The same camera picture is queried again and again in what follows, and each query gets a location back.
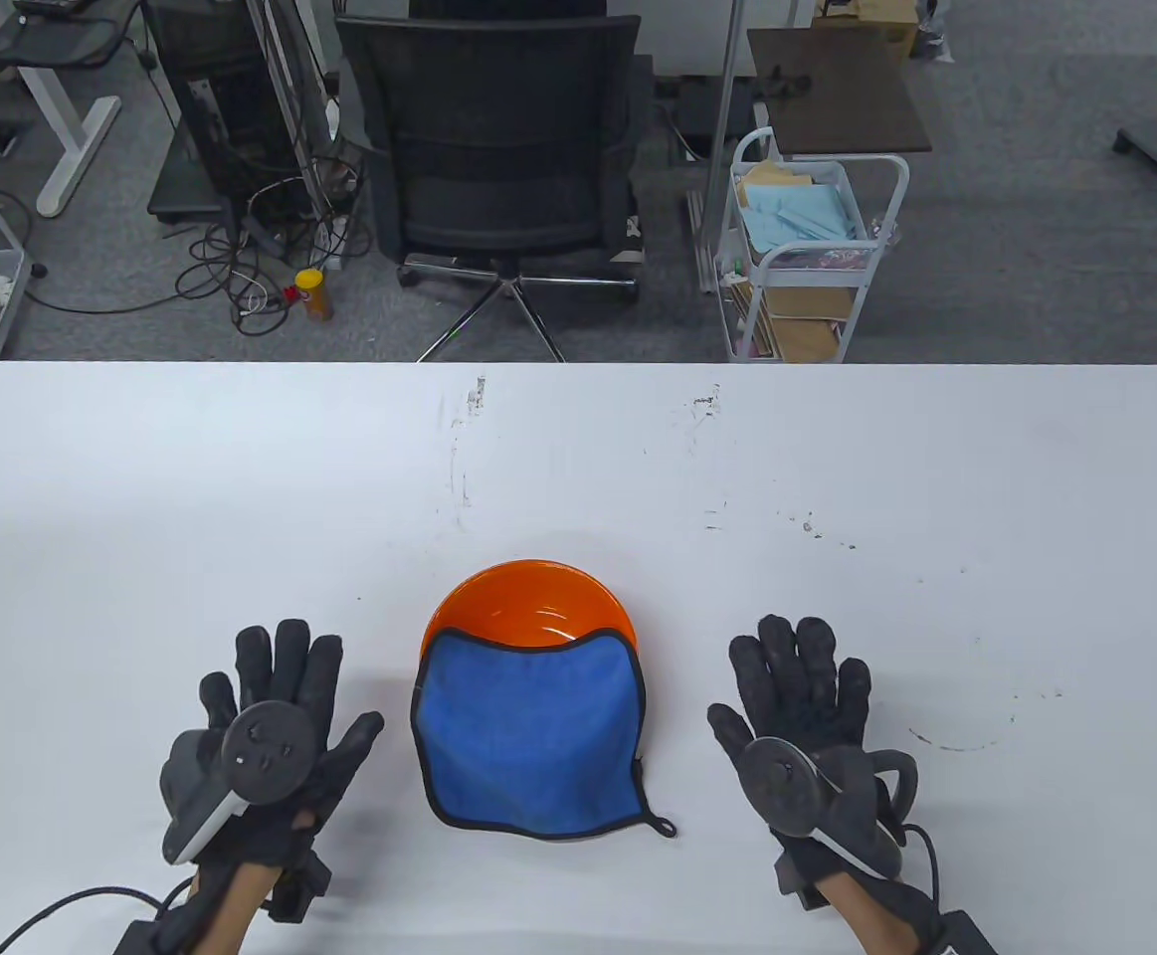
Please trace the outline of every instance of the yellow can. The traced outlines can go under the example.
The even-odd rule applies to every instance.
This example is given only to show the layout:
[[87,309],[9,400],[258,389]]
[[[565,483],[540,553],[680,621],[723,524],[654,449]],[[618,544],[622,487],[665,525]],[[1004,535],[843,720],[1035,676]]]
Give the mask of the yellow can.
[[304,269],[295,274],[295,287],[304,310],[314,322],[329,322],[336,314],[331,296],[326,292],[326,274],[320,269]]

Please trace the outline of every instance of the black trim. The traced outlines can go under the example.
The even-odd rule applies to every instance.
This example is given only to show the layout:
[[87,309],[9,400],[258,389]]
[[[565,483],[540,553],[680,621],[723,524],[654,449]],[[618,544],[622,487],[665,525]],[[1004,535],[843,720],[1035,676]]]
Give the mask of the black trim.
[[448,824],[448,827],[454,827],[455,829],[470,829],[470,831],[482,832],[509,832],[511,836],[526,836],[531,839],[541,839],[543,842],[573,842],[574,839],[591,839],[596,836],[605,836],[606,832],[627,829],[628,827],[632,827],[632,824],[638,823],[646,823],[649,828],[654,829],[655,832],[659,832],[661,836],[665,836],[669,839],[677,837],[678,829],[675,827],[675,823],[672,823],[669,818],[664,818],[664,816],[655,815],[654,810],[649,809],[648,798],[644,795],[644,767],[642,766],[639,755],[632,759],[629,773],[632,774],[632,786],[635,787],[635,794],[639,802],[641,802],[641,813],[620,818],[618,822],[605,824],[605,827],[592,829],[591,831],[566,833],[566,836],[543,836],[540,832],[531,832],[529,829],[521,829],[514,824],[473,823],[471,820],[459,818],[448,814],[436,800],[436,795],[434,795],[432,766],[428,763],[428,751],[423,749],[422,737],[419,736],[419,727],[415,723],[415,715],[419,713],[419,700],[420,697],[422,697],[423,681],[428,677],[428,664],[430,662],[432,649],[439,641],[444,640],[447,637],[454,638],[454,640],[477,642],[477,645],[482,647],[506,651],[509,654],[558,654],[558,652],[573,649],[574,647],[582,645],[582,642],[597,640],[600,637],[614,637],[627,649],[627,656],[632,661],[632,673],[635,674],[635,690],[639,697],[639,704],[641,705],[641,719],[639,719],[639,725],[635,728],[636,754],[639,754],[639,749],[641,749],[641,736],[642,733],[644,733],[644,712],[648,705],[648,695],[644,689],[644,674],[641,671],[641,661],[639,661],[635,647],[632,646],[632,641],[627,640],[627,637],[622,636],[622,633],[619,633],[618,631],[614,631],[613,629],[606,629],[606,631],[591,631],[587,634],[587,637],[581,637],[577,640],[565,642],[565,645],[559,647],[506,647],[502,646],[501,642],[484,640],[484,638],[473,636],[473,633],[466,633],[454,626],[447,626],[444,631],[437,633],[436,637],[433,637],[432,640],[428,641],[428,649],[423,651],[422,660],[419,661],[419,675],[415,677],[414,692],[410,696],[410,732],[413,733],[415,737],[415,750],[419,752],[419,769],[422,771],[423,793],[427,795],[428,806],[432,806],[433,815],[436,815],[436,818],[441,820],[442,823]]

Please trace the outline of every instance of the tracker puck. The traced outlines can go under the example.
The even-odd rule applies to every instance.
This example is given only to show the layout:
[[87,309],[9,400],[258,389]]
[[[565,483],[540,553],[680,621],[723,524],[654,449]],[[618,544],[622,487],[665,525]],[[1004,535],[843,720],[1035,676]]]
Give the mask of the tracker puck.
[[246,706],[224,729],[220,745],[229,788],[259,806],[287,799],[303,786],[317,756],[309,714],[281,700]]
[[756,813],[774,831],[811,836],[825,809],[823,781],[809,756],[786,740],[752,740],[737,758],[737,779]]

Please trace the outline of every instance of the chair base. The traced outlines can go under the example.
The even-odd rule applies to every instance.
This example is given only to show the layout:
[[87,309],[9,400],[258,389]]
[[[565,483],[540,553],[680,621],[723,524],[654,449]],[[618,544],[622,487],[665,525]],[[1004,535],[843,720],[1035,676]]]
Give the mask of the chair base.
[[447,265],[445,263],[429,263],[429,260],[406,258],[404,265],[397,266],[397,281],[400,281],[403,287],[413,286],[422,274],[445,274],[445,277],[487,281],[488,288],[479,296],[477,303],[458,317],[458,322],[451,324],[441,337],[428,346],[428,350],[419,357],[419,362],[428,362],[428,360],[434,358],[452,337],[463,331],[464,326],[469,322],[472,322],[472,318],[477,317],[491,301],[494,301],[500,295],[507,295],[515,300],[515,304],[519,307],[521,313],[529,319],[529,324],[532,324],[538,337],[543,338],[547,351],[551,353],[551,358],[557,360],[557,362],[563,362],[565,355],[560,353],[554,338],[551,337],[546,324],[543,323],[543,316],[538,314],[532,301],[529,300],[529,295],[524,291],[525,286],[609,287],[609,289],[622,292],[622,295],[627,296],[631,301],[635,301],[639,295],[639,282],[635,279],[528,274],[519,273],[517,269],[508,267],[507,264],[496,263],[496,270],[477,269],[460,265],[456,259],[452,259]]

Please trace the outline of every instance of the black mesh chair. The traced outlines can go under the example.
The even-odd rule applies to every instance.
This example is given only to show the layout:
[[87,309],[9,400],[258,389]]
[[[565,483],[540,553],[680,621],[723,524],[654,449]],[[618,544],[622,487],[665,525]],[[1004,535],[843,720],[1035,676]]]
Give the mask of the black mesh chair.
[[640,23],[337,19],[369,131],[379,249],[399,266],[403,286],[422,273],[488,282],[419,360],[506,294],[563,362],[526,286],[636,295],[632,278],[523,273],[521,259],[613,250],[622,241],[635,159],[628,73]]

